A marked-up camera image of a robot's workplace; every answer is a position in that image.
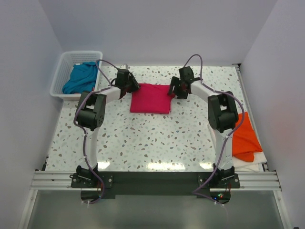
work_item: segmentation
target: blue cloth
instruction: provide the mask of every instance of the blue cloth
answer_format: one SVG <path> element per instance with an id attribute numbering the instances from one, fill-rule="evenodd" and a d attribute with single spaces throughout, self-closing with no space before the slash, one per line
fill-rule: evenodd
<path id="1" fill-rule="evenodd" d="M 64 94 L 73 94 L 92 91 L 95 86 L 97 71 L 95 62 L 75 64 L 70 75 L 70 80 L 62 87 L 62 92 Z"/>

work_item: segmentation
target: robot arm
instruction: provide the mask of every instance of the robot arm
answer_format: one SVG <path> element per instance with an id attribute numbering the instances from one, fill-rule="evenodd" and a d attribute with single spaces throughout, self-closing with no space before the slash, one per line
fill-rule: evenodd
<path id="1" fill-rule="evenodd" d="M 126 69 L 119 69 L 113 87 L 92 94 L 85 102 L 85 106 L 80 110 L 76 121 L 78 122 L 78 125 L 90 130 L 87 130 L 87 133 L 89 133 L 87 143 L 83 147 L 85 147 L 87 160 L 91 168 L 97 170 L 97 136 L 104 121 L 106 104 L 121 99 L 126 93 L 132 93 L 139 88 L 140 85 L 131 72 Z M 90 92 L 85 91 L 81 94 L 77 111 L 80 109 L 80 105 L 89 93 Z M 83 174 L 83 177 L 85 178 L 89 178 L 90 176 L 89 174 L 86 176 L 86 172 L 83 172 L 88 169 L 88 165 L 85 161 L 82 161 L 78 166 L 78 171 Z"/>
<path id="2" fill-rule="evenodd" d="M 222 93 L 215 93 L 204 87 L 200 78 L 194 78 L 190 67 L 179 69 L 180 78 L 172 77 L 168 94 L 174 93 L 178 99 L 186 99 L 188 94 L 194 94 L 208 103 L 208 120 L 212 133 L 215 137 L 216 159 L 214 167 L 221 156 L 217 173 L 214 176 L 215 182 L 234 176 L 234 166 L 232 161 L 232 139 L 229 133 L 235 128 L 238 121 L 238 113 L 235 101 L 232 97 Z"/>

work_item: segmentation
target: wire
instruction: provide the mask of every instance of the wire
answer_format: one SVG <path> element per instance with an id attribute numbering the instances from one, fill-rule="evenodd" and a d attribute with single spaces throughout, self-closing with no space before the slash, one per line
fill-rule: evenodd
<path id="1" fill-rule="evenodd" d="M 111 86 L 113 85 L 113 82 L 114 82 L 115 80 L 116 80 L 115 78 L 114 78 L 113 80 L 111 80 L 111 82 L 110 82 L 110 83 L 111 83 Z"/>
<path id="2" fill-rule="evenodd" d="M 119 68 L 115 65 L 113 65 L 112 63 L 110 63 L 109 61 L 105 61 L 105 60 L 102 60 L 102 59 L 98 59 L 96 62 L 95 62 L 95 65 L 96 67 L 98 68 L 98 70 L 102 73 L 102 75 L 105 77 L 105 79 L 108 81 L 109 83 L 109 86 L 111 87 L 111 82 L 110 80 L 108 79 L 108 77 L 103 73 L 103 71 L 100 69 L 99 67 L 99 61 L 104 61 L 105 63 L 107 64 L 110 64 L 112 67 L 114 67 L 116 70 L 118 70 Z"/>
<path id="3" fill-rule="evenodd" d="M 227 192 L 227 190 L 228 190 L 228 187 L 229 187 L 229 193 L 231 193 L 231 184 L 229 183 L 228 185 L 227 185 L 227 187 L 225 188 L 225 193 Z"/>
<path id="4" fill-rule="evenodd" d="M 83 140 L 83 144 L 82 144 L 82 154 L 83 154 L 83 156 L 84 156 L 85 162 L 86 162 L 86 164 L 87 164 L 89 170 L 90 170 L 90 171 L 92 172 L 92 174 L 98 179 L 98 181 L 101 183 L 101 187 L 102 187 L 102 193 L 101 193 L 100 197 L 99 197 L 98 199 L 96 199 L 96 200 L 90 201 L 89 204 L 94 204 L 94 203 L 98 202 L 98 201 L 103 197 L 104 192 L 105 192 L 105 188 L 104 188 L 104 187 L 105 187 L 105 184 L 104 184 L 103 180 L 99 177 L 99 175 L 97 175 L 97 174 L 94 172 L 94 170 L 92 169 L 92 167 L 90 166 L 90 164 L 89 164 L 89 162 L 88 162 L 87 154 L 86 154 L 86 140 L 87 140 L 87 135 L 88 135 L 88 133 L 87 133 L 86 129 L 85 129 L 83 126 L 79 125 L 79 124 L 76 122 L 76 120 L 77 120 L 78 115 L 80 114 L 81 109 L 85 106 L 87 100 L 89 99 L 89 97 L 90 97 L 92 94 L 100 93 L 100 92 L 102 92 L 102 91 L 105 91 L 105 90 L 108 90 L 108 89 L 111 88 L 111 83 L 110 83 L 108 77 L 102 72 L 102 70 L 101 70 L 101 69 L 99 68 L 99 66 L 98 66 L 99 61 L 104 61 L 104 62 L 110 64 L 111 66 L 113 66 L 114 68 L 118 69 L 118 68 L 117 68 L 115 65 L 113 65 L 112 63 L 110 63 L 110 62 L 108 62 L 108 61 L 105 61 L 105 60 L 102 60 L 102 59 L 99 59 L 99 60 L 97 60 L 97 61 L 95 62 L 96 66 L 97 66 L 97 68 L 99 69 L 99 71 L 101 72 L 101 74 L 102 74 L 102 75 L 105 77 L 105 79 L 108 81 L 109 87 L 103 88 L 103 89 L 101 89 L 101 90 L 99 90 L 99 91 L 91 91 L 91 92 L 85 97 L 85 99 L 84 99 L 83 102 L 81 103 L 79 109 L 76 111 L 75 117 L 74 117 L 74 120 L 73 120 L 74 125 L 78 126 L 79 128 L 81 128 L 81 129 L 84 131 L 84 140 Z"/>
<path id="5" fill-rule="evenodd" d="M 97 184 L 97 187 L 96 187 L 98 193 L 99 193 L 99 188 L 101 189 L 100 193 L 102 194 L 103 185 L 100 182 Z"/>
<path id="6" fill-rule="evenodd" d="M 199 196 L 205 197 L 205 198 L 210 199 L 211 201 L 214 201 L 215 203 L 217 203 L 217 202 L 216 202 L 215 200 L 213 200 L 211 197 L 208 197 L 208 196 L 206 196 L 206 195 L 204 195 L 204 194 L 198 193 L 198 191 L 199 191 L 200 189 L 202 189 L 206 184 L 208 184 L 208 183 L 210 182 L 210 180 L 213 178 L 213 176 L 215 175 L 215 173 L 216 173 L 216 171 L 217 171 L 217 169 L 218 169 L 218 167 L 219 167 L 219 164 L 220 164 L 220 162 L 221 162 L 221 158 L 222 158 L 222 156 L 223 156 L 223 153 L 224 153 L 225 144 L 227 143 L 227 141 L 228 141 L 228 139 L 229 139 L 229 136 L 231 136 L 231 135 L 232 135 L 232 134 L 233 134 L 242 124 L 243 124 L 245 114 L 244 114 L 244 108 L 243 108 L 242 103 L 241 103 L 235 96 L 233 96 L 233 95 L 231 95 L 231 94 L 229 94 L 229 93 L 227 93 L 227 92 L 222 92 L 222 91 L 214 90 L 213 88 L 209 87 L 208 85 L 206 85 L 206 84 L 204 83 L 203 77 L 202 77 L 203 60 L 202 60 L 201 55 L 199 55 L 199 54 L 194 54 L 194 55 L 192 55 L 192 56 L 187 60 L 187 62 L 185 63 L 184 67 L 188 64 L 188 62 L 189 62 L 194 56 L 198 56 L 198 57 L 200 58 L 200 81 L 201 81 L 201 84 L 202 84 L 205 88 L 209 89 L 209 90 L 212 91 L 212 92 L 219 93 L 219 94 L 225 94 L 225 95 L 227 95 L 227 96 L 233 98 L 233 99 L 239 104 L 239 106 L 240 106 L 240 108 L 241 108 L 241 110 L 242 110 L 242 119 L 241 119 L 241 122 L 239 123 L 238 126 L 236 126 L 236 127 L 227 135 L 226 139 L 224 140 L 224 143 L 223 143 L 223 146 L 222 146 L 220 155 L 219 155 L 219 159 L 218 159 L 217 164 L 216 164 L 216 166 L 215 166 L 215 169 L 213 170 L 213 172 L 211 173 L 211 175 L 209 176 L 209 178 L 208 178 L 202 185 L 200 185 L 197 189 L 195 189 L 195 190 L 192 192 L 194 195 L 199 195 Z"/>

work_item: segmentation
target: orange cloth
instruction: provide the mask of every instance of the orange cloth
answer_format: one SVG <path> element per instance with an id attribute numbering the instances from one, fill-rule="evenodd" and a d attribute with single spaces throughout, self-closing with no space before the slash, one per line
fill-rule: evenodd
<path id="1" fill-rule="evenodd" d="M 238 115 L 238 125 L 243 114 Z M 233 134 L 232 155 L 246 162 L 254 161 L 254 152 L 262 152 L 263 149 L 259 144 L 254 130 L 252 129 L 248 112 L 244 114 L 243 124 Z"/>

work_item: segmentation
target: pink cloth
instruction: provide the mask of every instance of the pink cloth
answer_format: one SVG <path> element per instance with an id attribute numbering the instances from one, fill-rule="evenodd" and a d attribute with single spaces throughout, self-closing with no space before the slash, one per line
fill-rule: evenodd
<path id="1" fill-rule="evenodd" d="M 132 93 L 132 113 L 169 114 L 174 94 L 167 95 L 169 85 L 140 83 L 141 88 Z"/>

